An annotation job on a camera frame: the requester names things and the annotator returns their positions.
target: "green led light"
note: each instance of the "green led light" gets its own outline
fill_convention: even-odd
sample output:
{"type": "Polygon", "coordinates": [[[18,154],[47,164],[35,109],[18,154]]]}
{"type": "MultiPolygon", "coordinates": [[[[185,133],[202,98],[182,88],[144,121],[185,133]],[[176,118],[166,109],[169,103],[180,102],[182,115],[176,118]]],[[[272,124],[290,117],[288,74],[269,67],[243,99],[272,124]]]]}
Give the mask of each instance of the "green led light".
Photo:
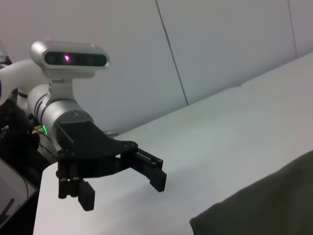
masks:
{"type": "Polygon", "coordinates": [[[45,128],[45,126],[43,126],[43,129],[44,129],[45,133],[48,134],[47,129],[45,128]]]}

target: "cloth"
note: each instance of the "cloth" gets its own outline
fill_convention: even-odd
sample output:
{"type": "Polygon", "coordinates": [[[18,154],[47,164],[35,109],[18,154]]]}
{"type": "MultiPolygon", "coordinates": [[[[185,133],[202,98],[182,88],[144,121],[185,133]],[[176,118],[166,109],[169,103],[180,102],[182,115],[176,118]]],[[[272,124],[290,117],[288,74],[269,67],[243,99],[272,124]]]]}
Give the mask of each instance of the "cloth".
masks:
{"type": "Polygon", "coordinates": [[[195,235],[313,235],[313,151],[190,220],[195,235]]]}

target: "white table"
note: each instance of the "white table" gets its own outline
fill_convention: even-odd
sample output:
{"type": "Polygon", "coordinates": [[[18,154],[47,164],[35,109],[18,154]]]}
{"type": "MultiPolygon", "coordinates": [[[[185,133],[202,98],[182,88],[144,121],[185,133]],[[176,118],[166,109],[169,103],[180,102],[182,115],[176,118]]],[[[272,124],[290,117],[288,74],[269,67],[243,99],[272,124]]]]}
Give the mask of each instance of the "white table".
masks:
{"type": "Polygon", "coordinates": [[[57,165],[43,173],[35,235],[192,235],[189,220],[313,149],[313,108],[233,88],[123,134],[164,160],[164,192],[132,169],[88,179],[95,209],[58,199],[57,165]]]}
{"type": "Polygon", "coordinates": [[[247,81],[242,88],[313,104],[313,53],[247,81]]]}

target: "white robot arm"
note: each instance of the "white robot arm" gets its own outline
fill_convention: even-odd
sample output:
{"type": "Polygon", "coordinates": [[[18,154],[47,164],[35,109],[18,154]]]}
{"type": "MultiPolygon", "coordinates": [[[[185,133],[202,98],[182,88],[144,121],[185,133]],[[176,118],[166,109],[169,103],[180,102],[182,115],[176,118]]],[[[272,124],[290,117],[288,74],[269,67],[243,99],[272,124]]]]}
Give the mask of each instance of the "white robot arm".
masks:
{"type": "Polygon", "coordinates": [[[133,141],[110,139],[73,96],[72,80],[91,78],[96,70],[105,69],[110,60],[106,52],[93,44],[35,42],[30,54],[32,61],[0,70],[1,99],[14,87],[27,95],[28,113],[44,127],[58,152],[59,198],[78,197],[84,210],[93,210],[95,191],[84,178],[127,168],[146,176],[157,191],[164,191],[163,160],[133,141]]]}
{"type": "Polygon", "coordinates": [[[0,70],[0,105],[18,88],[18,106],[27,111],[27,96],[30,91],[40,84],[48,83],[49,79],[31,59],[13,63],[0,70]]]}
{"type": "Polygon", "coordinates": [[[5,47],[3,46],[2,42],[0,41],[0,63],[4,63],[6,60],[8,53],[6,52],[5,47]]]}

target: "white wall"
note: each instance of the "white wall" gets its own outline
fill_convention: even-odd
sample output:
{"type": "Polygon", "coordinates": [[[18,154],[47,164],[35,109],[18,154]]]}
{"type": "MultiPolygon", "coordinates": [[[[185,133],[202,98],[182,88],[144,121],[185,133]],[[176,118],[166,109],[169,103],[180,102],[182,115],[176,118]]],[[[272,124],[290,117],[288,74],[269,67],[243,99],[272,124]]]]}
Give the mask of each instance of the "white wall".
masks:
{"type": "Polygon", "coordinates": [[[154,0],[1,0],[0,22],[13,61],[47,36],[107,51],[108,70],[74,81],[76,100],[103,130],[124,132],[186,105],[154,0]]]}
{"type": "Polygon", "coordinates": [[[290,0],[298,57],[313,51],[313,1],[290,0]]]}
{"type": "Polygon", "coordinates": [[[157,1],[189,104],[296,58],[288,0],[157,1]]]}

